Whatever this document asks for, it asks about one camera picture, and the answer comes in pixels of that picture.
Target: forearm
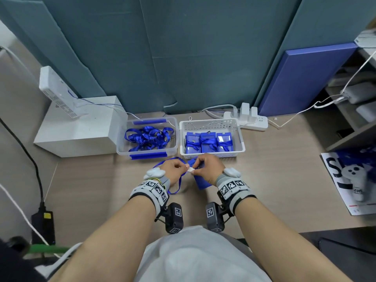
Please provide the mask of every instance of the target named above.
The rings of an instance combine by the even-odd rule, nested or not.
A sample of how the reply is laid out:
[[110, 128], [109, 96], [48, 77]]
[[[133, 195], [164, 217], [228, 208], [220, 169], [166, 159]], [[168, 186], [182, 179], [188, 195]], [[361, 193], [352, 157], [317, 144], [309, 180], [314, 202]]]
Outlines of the forearm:
[[235, 215], [249, 247], [273, 281], [351, 281], [256, 198], [242, 200]]
[[51, 281], [133, 281], [155, 218], [145, 196], [130, 199], [97, 229]]

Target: white shirt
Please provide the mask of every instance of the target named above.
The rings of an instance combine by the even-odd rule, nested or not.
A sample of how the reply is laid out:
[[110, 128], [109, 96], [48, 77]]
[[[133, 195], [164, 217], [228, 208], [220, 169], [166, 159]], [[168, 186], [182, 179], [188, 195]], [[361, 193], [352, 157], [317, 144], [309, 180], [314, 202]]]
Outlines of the white shirt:
[[252, 281], [271, 282], [269, 276], [231, 241], [231, 237], [202, 226], [184, 228], [177, 234], [149, 244], [135, 277], [136, 282]]

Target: pile of blue lanyards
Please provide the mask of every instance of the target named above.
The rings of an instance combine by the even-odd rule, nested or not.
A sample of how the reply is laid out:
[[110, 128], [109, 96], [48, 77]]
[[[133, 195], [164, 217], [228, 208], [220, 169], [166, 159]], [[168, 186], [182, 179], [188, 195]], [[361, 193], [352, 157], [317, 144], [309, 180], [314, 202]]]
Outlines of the pile of blue lanyards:
[[[127, 137], [128, 132], [135, 132]], [[140, 129], [129, 128], [125, 132], [124, 138], [127, 141], [137, 144], [136, 147], [129, 151], [151, 150], [154, 148], [166, 148], [167, 143], [171, 140], [174, 130], [171, 127], [165, 127], [162, 131], [152, 126], [145, 126]]]

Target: green tube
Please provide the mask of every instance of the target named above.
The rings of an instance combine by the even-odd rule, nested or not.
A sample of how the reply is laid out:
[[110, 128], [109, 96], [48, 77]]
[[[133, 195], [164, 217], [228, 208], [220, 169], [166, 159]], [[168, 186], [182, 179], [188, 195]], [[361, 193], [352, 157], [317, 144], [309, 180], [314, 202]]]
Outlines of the green tube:
[[47, 246], [45, 244], [32, 244], [28, 253], [65, 253], [69, 247]]

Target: white cardboard box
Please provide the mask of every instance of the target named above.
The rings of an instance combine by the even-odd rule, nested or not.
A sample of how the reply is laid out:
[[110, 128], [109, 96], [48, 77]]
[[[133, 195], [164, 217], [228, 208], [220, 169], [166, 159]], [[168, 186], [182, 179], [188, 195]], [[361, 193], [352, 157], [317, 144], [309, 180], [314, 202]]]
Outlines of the white cardboard box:
[[[116, 96], [86, 99], [95, 104], [121, 105]], [[60, 157], [116, 153], [120, 123], [128, 120], [124, 109], [81, 102], [88, 114], [78, 118], [71, 118], [52, 102], [34, 143]]]

